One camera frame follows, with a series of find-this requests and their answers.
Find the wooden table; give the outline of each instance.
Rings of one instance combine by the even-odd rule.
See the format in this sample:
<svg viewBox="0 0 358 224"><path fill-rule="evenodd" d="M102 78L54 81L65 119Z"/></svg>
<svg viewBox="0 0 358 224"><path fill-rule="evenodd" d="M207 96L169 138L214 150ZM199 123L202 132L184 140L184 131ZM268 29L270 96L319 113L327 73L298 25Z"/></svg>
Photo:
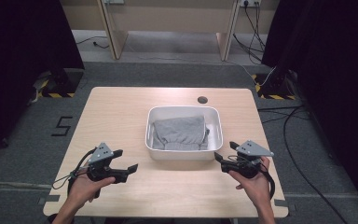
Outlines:
<svg viewBox="0 0 358 224"><path fill-rule="evenodd" d="M123 149L111 168L138 171L127 183L103 188L100 198L79 210L78 216L92 217L257 217L257 212L238 183L222 173L217 161L154 161L145 145L149 110L158 105L201 105L220 114L224 144L218 151L225 158L235 154L229 141L239 144L250 139L269 148L252 93L246 89L129 88L98 87L92 90L76 131L62 161L57 179L69 174L87 151L105 142L112 150ZM275 217L286 217L282 187L271 160L270 174L276 183L272 202ZM44 213L57 213L66 199L66 184L52 189L60 195L47 202Z"/></svg>

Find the gray towel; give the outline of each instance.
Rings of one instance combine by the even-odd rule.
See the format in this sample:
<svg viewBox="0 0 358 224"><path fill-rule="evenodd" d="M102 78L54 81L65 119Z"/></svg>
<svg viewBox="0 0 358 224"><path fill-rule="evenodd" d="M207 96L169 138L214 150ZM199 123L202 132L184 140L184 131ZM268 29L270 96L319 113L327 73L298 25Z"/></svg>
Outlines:
<svg viewBox="0 0 358 224"><path fill-rule="evenodd" d="M209 130L203 116L154 122L153 148L175 151L206 150Z"/></svg>

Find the human hand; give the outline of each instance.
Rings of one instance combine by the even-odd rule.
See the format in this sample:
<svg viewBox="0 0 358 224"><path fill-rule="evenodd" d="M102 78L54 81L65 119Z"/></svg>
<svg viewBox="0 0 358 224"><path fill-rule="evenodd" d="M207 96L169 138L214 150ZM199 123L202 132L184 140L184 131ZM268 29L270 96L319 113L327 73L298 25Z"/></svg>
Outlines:
<svg viewBox="0 0 358 224"><path fill-rule="evenodd" d="M262 171L267 171L269 168L269 159L261 157ZM249 199L255 205L257 213L259 214L260 223L275 223L274 215L269 197L269 181L260 172L253 178L248 179L235 171L228 172L235 180L240 182L236 189L245 189Z"/></svg>
<svg viewBox="0 0 358 224"><path fill-rule="evenodd" d="M86 171L83 169L77 173L78 177L72 185L68 198L55 217L53 224L71 223L77 210L83 207L87 201L92 202L95 193L99 189L115 182L114 177L94 182L86 175Z"/></svg>
<svg viewBox="0 0 358 224"><path fill-rule="evenodd" d="M114 177L108 177L94 182L89 179L86 172L87 169L79 170L79 172L77 172L77 179L72 185L67 198L67 201L70 201L77 209L83 207L86 201L91 203L95 193L99 189L115 182Z"/></svg>

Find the cable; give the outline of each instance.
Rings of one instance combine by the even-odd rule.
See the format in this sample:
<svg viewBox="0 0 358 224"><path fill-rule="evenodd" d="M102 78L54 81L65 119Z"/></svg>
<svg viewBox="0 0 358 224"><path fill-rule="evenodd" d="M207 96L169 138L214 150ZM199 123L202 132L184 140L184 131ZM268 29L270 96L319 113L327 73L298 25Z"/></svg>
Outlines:
<svg viewBox="0 0 358 224"><path fill-rule="evenodd" d="M302 107L302 106L303 106L303 105L271 107L271 108L260 108L260 109L257 109L257 111L277 110L277 109L296 109L296 108Z"/></svg>
<svg viewBox="0 0 358 224"><path fill-rule="evenodd" d="M97 147L94 148L94 149L92 149L92 150L90 150L90 151L88 151L88 152L86 153L86 155L84 155L83 158L80 160L80 162L77 164L77 167L75 168L75 170L73 170L69 175L66 175L66 176L64 176L64 177L62 177L62 178L60 178L60 179L54 181L54 183L51 185L51 187L52 187L53 189L60 189L60 188L62 188L62 186L66 183L66 181L67 181L69 178L76 179L78 176L83 175L83 174L78 175L77 172L79 171L80 168L82 168L82 169L84 168L84 167L80 167L81 164L83 163L83 161L84 161L89 155L91 155L92 153L94 153L94 151L95 151L96 149L97 149ZM57 182L59 182L59 181L61 181L61 180L63 180L62 184L59 185L57 188L54 187L54 184L57 183Z"/></svg>
<svg viewBox="0 0 358 224"><path fill-rule="evenodd" d="M290 150L289 144L287 143L287 138L286 138L286 125L287 125L287 121L289 121L289 119L296 113L296 111L302 106L299 106L298 108L295 108L287 117L287 119L284 121L283 124L283 140L284 140L284 144L286 146L286 149L289 153L290 158L293 161L294 166L297 168L298 172L301 174L301 176L305 179L305 181L307 181L307 183L319 194L319 196L321 196L321 198L327 203L327 205L329 205L333 211L338 215L338 217L344 222L347 223L347 221L344 219L344 217L338 212L338 210L336 209L336 207L334 205L332 205L324 196L323 194L315 187L313 186L310 181L307 179L307 177L304 175L304 173L301 171L301 169L299 168L299 166L296 163L295 158L292 155L292 152Z"/></svg>
<svg viewBox="0 0 358 224"><path fill-rule="evenodd" d="M254 30L254 36L260 42L261 45L265 46L264 43L263 43L263 40L261 40L260 35L258 33L258 20L259 20L258 10L259 10L259 7L256 7L256 26L257 26L257 30L256 30L251 18L249 17L249 14L248 14L248 11L246 10L246 8L245 8L245 14L246 14L246 17L248 18L249 22L252 25L252 29Z"/></svg>
<svg viewBox="0 0 358 224"><path fill-rule="evenodd" d="M76 43L77 43L77 44L81 44L81 43L84 43L84 42L86 42L86 41L88 41L88 40L91 40L91 39L93 39L93 38L107 38L107 36L98 36L98 35L96 35L96 36L87 38L87 39L85 39L85 40L82 40L82 41L76 42Z"/></svg>
<svg viewBox="0 0 358 224"><path fill-rule="evenodd" d="M261 51L261 50L259 50L259 49L252 49L252 48L250 48L250 47L247 47L246 45L244 45L244 44L242 44L242 43L240 42L240 40L237 38L237 36L236 36L235 34L233 34L233 36L234 36L234 38L237 40L237 42L238 42L238 44L240 45L240 47L241 47L245 52L248 53L248 55L249 55L249 60L250 60L252 63L254 63L254 64L260 65L260 63L255 63L255 62L253 62L251 56L254 57L254 58L256 58L256 59L257 59L258 61L260 61L260 62L261 62L261 59L260 59L257 55L255 55L255 54L252 52L252 50L259 51L259 52L263 52L263 51Z"/></svg>
<svg viewBox="0 0 358 224"><path fill-rule="evenodd" d="M254 35L252 36L252 40L251 40L251 44L249 45L249 48L252 47L254 40L255 40L255 33L254 33ZM251 54L249 54L249 61L251 61L251 63L257 64L257 65L261 65L261 59L258 58L258 57L257 57L256 59L257 59L260 63L255 63L255 62L252 60L252 58L251 58Z"/></svg>
<svg viewBox="0 0 358 224"><path fill-rule="evenodd" d="M275 120L279 120L279 119L284 119L284 118L286 118L286 117L289 116L289 114L285 114L285 113L281 113L281 112L276 112L276 111L267 111L267 110L265 110L265 111L260 111L260 112L269 112L269 113L276 113L276 114L284 115L283 117L280 117L280 118L278 118L278 119L268 119L268 120L265 120L265 121L263 121L262 123L268 123L268 122L271 122L271 121L275 121ZM299 116L293 116L293 117L298 118L298 119L310 120L310 119L306 119L306 118L301 118L301 117L299 117Z"/></svg>
<svg viewBox="0 0 358 224"><path fill-rule="evenodd" d="M96 46L96 47L100 47L101 49L107 49L107 48L109 48L109 45L108 46L101 46L101 45L99 45L99 44L97 44L97 42L92 42L92 44L94 44L94 46Z"/></svg>
<svg viewBox="0 0 358 224"><path fill-rule="evenodd" d="M255 8L255 12L256 12L256 17L255 17L255 29L257 32L257 36L259 37L259 42L260 42L260 48L264 51L264 47L266 46L263 42L263 40L260 37L260 33L258 33L258 22L260 21L260 14L261 14L261 7L260 7L260 3L255 2L256 8Z"/></svg>

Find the black wire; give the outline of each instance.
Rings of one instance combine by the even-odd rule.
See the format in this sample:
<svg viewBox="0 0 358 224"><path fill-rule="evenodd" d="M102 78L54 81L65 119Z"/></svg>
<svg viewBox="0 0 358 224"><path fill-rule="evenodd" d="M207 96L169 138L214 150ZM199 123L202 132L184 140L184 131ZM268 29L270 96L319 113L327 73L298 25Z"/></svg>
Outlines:
<svg viewBox="0 0 358 224"><path fill-rule="evenodd" d="M254 33L254 35L253 35L253 37L252 37L251 43L250 43L250 45L249 45L249 48L252 47L254 40L255 40L255 33ZM261 63L255 63L255 62L252 60L250 54L249 54L249 60L250 60L252 63L254 63L254 64L257 64L257 65L260 65L260 64L261 64Z"/></svg>
<svg viewBox="0 0 358 224"><path fill-rule="evenodd" d="M285 113L281 113L281 112L277 112L277 111L267 111L267 110L265 110L265 111L260 111L260 112L269 112L269 113L275 113L275 114L281 114L281 115L284 115L283 117L280 117L280 118L277 118L277 119L268 119L268 120L265 120L265 121L263 121L262 123L268 123L268 122L271 122L271 121L284 119L284 118L286 118L286 117L288 117L288 116L289 116L289 114L285 114ZM293 116L293 117L295 117L295 118L297 118L297 119L305 119L305 120L310 120L310 119L307 119L307 118L302 118L302 117L299 117L299 116Z"/></svg>
<svg viewBox="0 0 358 224"><path fill-rule="evenodd" d="M272 197L274 196L274 193L275 193L275 181L272 178L272 176L269 174L269 169L267 169L267 167L263 163L260 163L260 164L266 169L266 171L263 171L260 168L259 172L261 174L263 174L266 177L267 181L269 182L269 185L270 185L269 198L272 199Z"/></svg>
<svg viewBox="0 0 358 224"><path fill-rule="evenodd" d="M271 108L259 108L257 111L265 111L265 110L277 110L277 109L295 109L298 107L302 107L303 105L294 105L294 106L281 106L281 107L271 107Z"/></svg>
<svg viewBox="0 0 358 224"><path fill-rule="evenodd" d="M93 42L93 44L94 44L94 46L98 46L98 47L100 47L101 49L107 49L107 48L109 48L109 45L108 46L101 46L101 45L99 45L97 42Z"/></svg>
<svg viewBox="0 0 358 224"><path fill-rule="evenodd" d="M283 124L283 140L284 140L284 144L286 146L286 149L289 153L289 156L290 158L292 159L293 161L293 164L295 165L295 167L297 168L298 172L301 174L301 176L305 179L305 181L307 181L307 183L321 196L321 198L327 203L327 205L329 205L333 211L339 216L339 218L344 222L344 223L347 223L347 221L344 219L344 217L338 212L338 210L336 209L336 207L334 205L332 205L324 196L323 194L315 187L313 186L310 181L307 179L307 177L304 175L304 173L301 171L301 169L299 168L299 166L297 165L296 163L296 160L295 158L293 157L292 155L292 152L290 150L290 147L289 147L289 144L287 143L287 138L286 138L286 124L287 124L287 121L289 121L289 119L293 116L293 114L296 113L296 111L300 108L295 108L290 114L289 116L287 117L287 119L284 121L284 124Z"/></svg>
<svg viewBox="0 0 358 224"><path fill-rule="evenodd" d="M258 34L258 31L255 29L255 26L254 26L251 18L249 17L249 14L248 14L248 11L246 10L246 8L245 8L245 14L246 14L246 17L248 18L249 22L252 25L252 29L254 30L255 37L257 38L258 41L263 42Z"/></svg>
<svg viewBox="0 0 358 224"><path fill-rule="evenodd" d="M72 178L77 178L78 176L83 175L83 174L78 175L77 172L78 172L78 170L80 169L80 166L81 166L81 164L83 163L83 161L84 161L89 155L91 155L92 153L94 153L95 149L97 149L97 147L94 148L94 149L92 149L92 150L90 150L90 151L88 151L88 152L86 153L86 155L84 155L83 158L80 160L80 162L77 164L77 167L75 168L75 170L73 170L69 175L66 175L66 176L64 176L64 177L62 177L62 178L60 178L60 179L54 181L54 183L52 184L51 187L52 187L53 189L60 189L60 188L63 187L63 185L65 184L65 182L66 182L70 177L72 177ZM59 181L61 181L61 180L63 180L63 179L65 179L65 180L63 181L63 183L62 183L59 187L55 188L55 187L54 187L54 184L57 183L57 182L59 182Z"/></svg>
<svg viewBox="0 0 358 224"><path fill-rule="evenodd" d="M264 51L261 50L261 49L252 49L252 48L249 48L248 46L244 45L243 43L240 42L240 40L237 38L237 36L235 34L233 34L234 38L237 40L238 44L241 46L241 48L243 48L246 52L248 50L254 50L254 51L258 51L258 52L261 52L263 53Z"/></svg>
<svg viewBox="0 0 358 224"><path fill-rule="evenodd" d="M257 32L257 36L259 37L260 48L264 51L264 47L266 45L264 44L263 40L261 39L260 33L258 33L258 22L260 21L261 8L260 8L260 4L258 2L256 2L255 4L256 4L256 8L255 8L255 13L256 13L255 29L256 29L256 32Z"/></svg>
<svg viewBox="0 0 358 224"><path fill-rule="evenodd" d="M86 41L88 41L88 40L91 40L91 39L93 39L93 38L107 38L106 36L93 36L93 37L90 37L90 38L87 38L87 39L85 39L85 40L82 40L82 41L80 41L80 42L76 42L77 44L81 44L81 43L84 43L84 42L86 42Z"/></svg>

